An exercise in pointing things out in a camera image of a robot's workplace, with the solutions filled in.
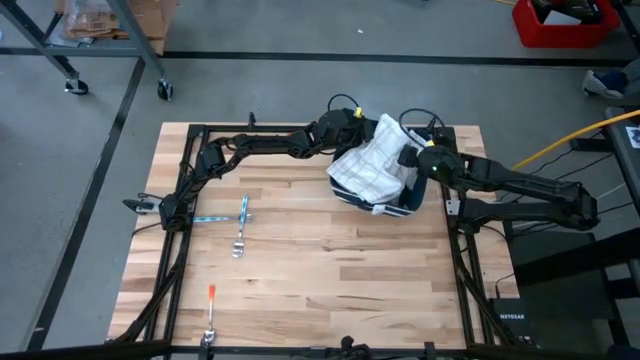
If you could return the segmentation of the person's shoe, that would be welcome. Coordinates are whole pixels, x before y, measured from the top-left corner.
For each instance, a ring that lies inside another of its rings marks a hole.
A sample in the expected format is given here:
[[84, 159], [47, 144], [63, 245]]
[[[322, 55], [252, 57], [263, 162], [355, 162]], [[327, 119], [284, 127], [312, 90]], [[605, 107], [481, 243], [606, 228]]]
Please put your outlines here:
[[588, 70], [582, 81], [582, 90], [588, 96], [618, 100], [624, 97], [628, 83], [628, 78], [623, 72], [597, 74], [593, 70]]

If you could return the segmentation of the black aluminium table frame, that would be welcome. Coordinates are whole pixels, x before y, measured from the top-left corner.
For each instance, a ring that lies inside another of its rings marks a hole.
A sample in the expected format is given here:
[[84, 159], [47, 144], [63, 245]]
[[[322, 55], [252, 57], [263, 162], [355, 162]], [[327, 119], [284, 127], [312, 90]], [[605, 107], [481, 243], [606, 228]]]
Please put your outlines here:
[[191, 205], [199, 216], [237, 216], [249, 196], [245, 249], [232, 257], [239, 222], [207, 222], [167, 233], [154, 215], [137, 219], [110, 322], [111, 338], [146, 320], [147, 340], [198, 347], [216, 286], [219, 349], [335, 347], [345, 336], [382, 351], [433, 343], [462, 350], [485, 342], [490, 325], [456, 277], [453, 251], [485, 289], [517, 295], [501, 226], [473, 240], [450, 229], [446, 195], [429, 182], [418, 211], [373, 215], [339, 200], [330, 157], [258, 155], [209, 182]]

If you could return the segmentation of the blue-handled metal fork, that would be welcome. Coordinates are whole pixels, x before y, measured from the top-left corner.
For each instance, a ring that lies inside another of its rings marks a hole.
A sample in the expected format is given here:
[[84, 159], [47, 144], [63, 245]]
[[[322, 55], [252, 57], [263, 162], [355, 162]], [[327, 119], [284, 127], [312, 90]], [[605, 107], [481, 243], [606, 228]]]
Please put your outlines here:
[[244, 195], [242, 198], [242, 204], [241, 204], [241, 212], [240, 212], [240, 216], [239, 216], [239, 232], [238, 232], [238, 237], [236, 238], [235, 242], [233, 243], [233, 247], [232, 247], [232, 257], [233, 258], [241, 258], [244, 255], [244, 249], [245, 249], [245, 240], [244, 240], [244, 227], [246, 224], [246, 220], [247, 220], [247, 215], [248, 215], [248, 203], [249, 203], [249, 196], [248, 195]]

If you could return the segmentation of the clear plastic packet bag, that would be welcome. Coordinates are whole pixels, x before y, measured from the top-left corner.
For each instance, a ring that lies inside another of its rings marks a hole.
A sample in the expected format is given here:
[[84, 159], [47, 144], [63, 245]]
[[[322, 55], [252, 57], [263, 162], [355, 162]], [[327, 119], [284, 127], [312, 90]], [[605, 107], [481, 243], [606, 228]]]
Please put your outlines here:
[[120, 22], [106, 0], [64, 0], [64, 34], [68, 38], [112, 36]]

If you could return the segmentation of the black Netgear router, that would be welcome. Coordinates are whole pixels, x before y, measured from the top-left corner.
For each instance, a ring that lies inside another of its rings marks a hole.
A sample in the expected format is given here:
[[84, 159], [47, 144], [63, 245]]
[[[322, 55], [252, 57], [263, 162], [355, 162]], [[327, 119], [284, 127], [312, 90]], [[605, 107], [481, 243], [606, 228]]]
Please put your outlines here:
[[516, 337], [529, 337], [530, 322], [520, 298], [492, 298], [490, 305]]

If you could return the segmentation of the black stand base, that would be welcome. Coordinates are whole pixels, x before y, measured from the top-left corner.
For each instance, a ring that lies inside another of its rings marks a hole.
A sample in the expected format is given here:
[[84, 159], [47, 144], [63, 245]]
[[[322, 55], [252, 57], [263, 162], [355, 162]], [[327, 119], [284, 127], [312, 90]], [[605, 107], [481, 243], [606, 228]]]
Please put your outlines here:
[[640, 228], [592, 233], [515, 232], [518, 291], [543, 349], [603, 354], [640, 350]]

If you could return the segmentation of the black equipment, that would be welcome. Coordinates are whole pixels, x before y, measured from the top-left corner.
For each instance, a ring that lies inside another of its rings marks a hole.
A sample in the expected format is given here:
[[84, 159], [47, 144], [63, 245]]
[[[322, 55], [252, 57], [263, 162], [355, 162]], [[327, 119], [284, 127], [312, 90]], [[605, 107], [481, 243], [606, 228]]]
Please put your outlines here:
[[603, 19], [595, 0], [531, 0], [543, 25], [596, 25]]

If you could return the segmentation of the black side table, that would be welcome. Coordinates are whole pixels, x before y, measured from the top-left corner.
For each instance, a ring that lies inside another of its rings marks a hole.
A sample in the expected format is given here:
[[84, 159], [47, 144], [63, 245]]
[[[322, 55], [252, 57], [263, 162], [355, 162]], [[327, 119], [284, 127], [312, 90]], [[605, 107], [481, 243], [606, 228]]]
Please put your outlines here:
[[604, 133], [640, 217], [640, 107], [609, 107], [605, 117], [613, 118], [636, 110], [639, 110], [637, 115], [607, 125]]

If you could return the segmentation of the red plastic bin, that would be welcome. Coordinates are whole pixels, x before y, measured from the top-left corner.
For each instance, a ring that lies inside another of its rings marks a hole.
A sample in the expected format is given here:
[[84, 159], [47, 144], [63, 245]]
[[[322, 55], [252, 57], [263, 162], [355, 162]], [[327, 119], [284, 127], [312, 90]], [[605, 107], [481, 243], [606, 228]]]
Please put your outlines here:
[[602, 21], [592, 25], [545, 25], [535, 13], [532, 0], [517, 0], [512, 18], [523, 46], [528, 48], [593, 48], [621, 25], [610, 0], [595, 0]]

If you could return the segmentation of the grey metal wheeled cart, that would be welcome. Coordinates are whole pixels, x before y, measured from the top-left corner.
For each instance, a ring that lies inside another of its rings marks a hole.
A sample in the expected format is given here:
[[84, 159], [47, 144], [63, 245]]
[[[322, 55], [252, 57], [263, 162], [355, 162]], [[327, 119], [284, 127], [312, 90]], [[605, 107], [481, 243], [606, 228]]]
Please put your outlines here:
[[158, 96], [168, 101], [173, 96], [173, 85], [167, 79], [159, 56], [151, 47], [137, 20], [129, 10], [126, 0], [107, 0], [112, 11], [129, 35], [128, 40], [96, 40], [92, 44], [62, 43], [61, 15], [54, 15], [50, 24], [42, 30], [20, 7], [17, 0], [0, 0], [0, 15], [28, 41], [28, 48], [0, 47], [0, 55], [36, 55], [45, 57], [66, 79], [65, 91], [85, 95], [88, 85], [80, 79], [80, 73], [69, 59], [71, 57], [140, 57], [158, 73]]

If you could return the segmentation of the cardboard box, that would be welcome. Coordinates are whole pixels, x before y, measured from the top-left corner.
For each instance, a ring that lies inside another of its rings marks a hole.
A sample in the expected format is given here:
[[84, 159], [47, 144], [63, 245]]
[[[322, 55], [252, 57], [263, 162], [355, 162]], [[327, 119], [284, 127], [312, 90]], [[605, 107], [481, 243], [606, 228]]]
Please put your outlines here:
[[[179, 0], [126, 0], [126, 2], [142, 32], [149, 40], [151, 47], [158, 55], [162, 55], [165, 48], [165, 38], [173, 16], [179, 6]], [[96, 40], [129, 39], [127, 31], [120, 21], [120, 29], [109, 37], [68, 38], [64, 34], [64, 0], [56, 0], [54, 11], [57, 15], [62, 16], [62, 28], [61, 34], [59, 35], [62, 43], [92, 44]]]

